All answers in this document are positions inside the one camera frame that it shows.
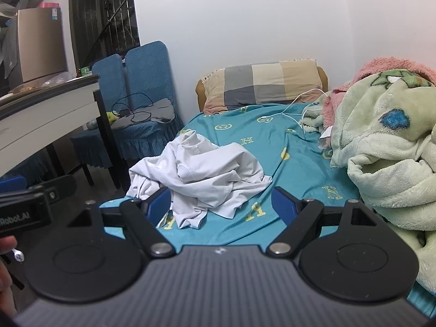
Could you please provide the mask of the person's left hand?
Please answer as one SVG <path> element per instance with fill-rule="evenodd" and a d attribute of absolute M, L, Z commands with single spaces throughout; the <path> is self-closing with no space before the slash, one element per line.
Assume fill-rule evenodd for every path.
<path fill-rule="evenodd" d="M 0 240 L 0 252 L 4 255 L 17 246 L 17 240 L 14 236 L 8 236 L 1 238 Z M 6 266 L 1 263 L 0 266 L 0 300 L 1 300 L 1 310 L 9 317 L 16 313 L 16 308 L 14 305 L 13 292 L 12 292 L 12 278 L 10 273 L 7 271 Z"/>

